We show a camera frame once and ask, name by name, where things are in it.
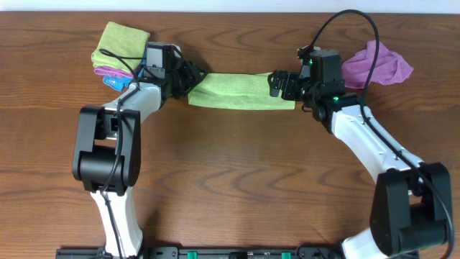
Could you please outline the green microfibre cloth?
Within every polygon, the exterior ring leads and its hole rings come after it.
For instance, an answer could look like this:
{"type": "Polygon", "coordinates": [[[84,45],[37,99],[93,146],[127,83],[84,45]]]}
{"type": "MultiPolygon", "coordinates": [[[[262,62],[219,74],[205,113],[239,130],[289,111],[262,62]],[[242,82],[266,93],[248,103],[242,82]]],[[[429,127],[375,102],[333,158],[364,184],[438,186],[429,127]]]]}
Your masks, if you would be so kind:
{"type": "Polygon", "coordinates": [[[189,94],[188,103],[213,109],[292,110],[294,101],[270,96],[269,73],[209,73],[189,94]]]}

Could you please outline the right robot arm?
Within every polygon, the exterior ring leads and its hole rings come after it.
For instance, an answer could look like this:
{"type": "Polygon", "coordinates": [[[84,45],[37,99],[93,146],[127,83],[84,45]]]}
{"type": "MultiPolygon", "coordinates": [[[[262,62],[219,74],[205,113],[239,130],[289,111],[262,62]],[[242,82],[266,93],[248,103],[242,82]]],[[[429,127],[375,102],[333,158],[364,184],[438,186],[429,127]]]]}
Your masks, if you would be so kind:
{"type": "Polygon", "coordinates": [[[300,72],[268,76],[270,96],[302,102],[316,121],[357,156],[376,183],[369,228],[348,237],[330,258],[415,258],[418,251],[452,244],[450,175],[441,163],[408,152],[346,92],[336,50],[301,55],[300,72]]]}

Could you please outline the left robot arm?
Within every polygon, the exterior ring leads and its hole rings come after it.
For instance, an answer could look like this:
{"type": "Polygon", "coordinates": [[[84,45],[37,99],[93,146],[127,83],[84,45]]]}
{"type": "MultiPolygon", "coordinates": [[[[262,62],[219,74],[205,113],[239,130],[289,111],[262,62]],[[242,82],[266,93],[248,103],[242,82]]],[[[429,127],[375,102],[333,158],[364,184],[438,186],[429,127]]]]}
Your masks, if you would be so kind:
{"type": "Polygon", "coordinates": [[[106,244],[94,249],[58,250],[57,258],[143,258],[143,233],[133,188],[141,168],[141,124],[170,99],[187,96],[207,70],[186,60],[174,44],[148,42],[133,79],[117,99],[81,108],[72,173],[96,202],[106,244]]]}

